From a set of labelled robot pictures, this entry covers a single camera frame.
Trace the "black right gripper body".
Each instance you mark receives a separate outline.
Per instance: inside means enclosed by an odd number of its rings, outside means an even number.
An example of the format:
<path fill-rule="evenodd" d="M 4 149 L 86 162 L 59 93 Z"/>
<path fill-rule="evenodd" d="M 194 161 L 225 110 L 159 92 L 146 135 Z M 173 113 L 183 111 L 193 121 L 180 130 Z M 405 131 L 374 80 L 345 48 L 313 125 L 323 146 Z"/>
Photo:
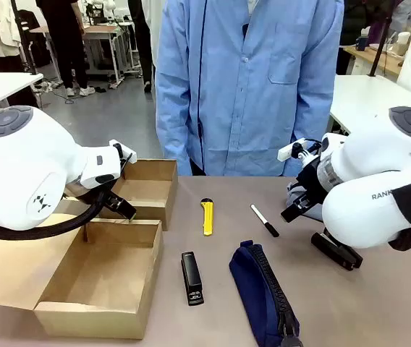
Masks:
<path fill-rule="evenodd" d="M 332 167 L 330 158 L 302 159 L 302 170 L 297 181 L 305 189 L 308 201 L 323 204 L 328 193 L 332 190 Z"/>

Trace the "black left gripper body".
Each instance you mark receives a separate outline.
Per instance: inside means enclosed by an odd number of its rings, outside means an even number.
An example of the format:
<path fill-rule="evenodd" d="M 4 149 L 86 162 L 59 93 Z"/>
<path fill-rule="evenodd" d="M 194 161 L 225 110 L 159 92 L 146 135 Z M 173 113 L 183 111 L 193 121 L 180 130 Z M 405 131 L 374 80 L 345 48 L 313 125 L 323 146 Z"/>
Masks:
<path fill-rule="evenodd" d="M 100 192 L 105 192 L 103 206 L 114 211 L 114 208 L 119 206 L 119 198 L 111 191 L 115 183 L 116 180 L 112 180 L 89 189 L 85 188 L 80 182 L 73 181 L 65 186 L 64 195 L 66 197 L 74 197 L 86 205 L 92 205 L 96 202 Z"/>

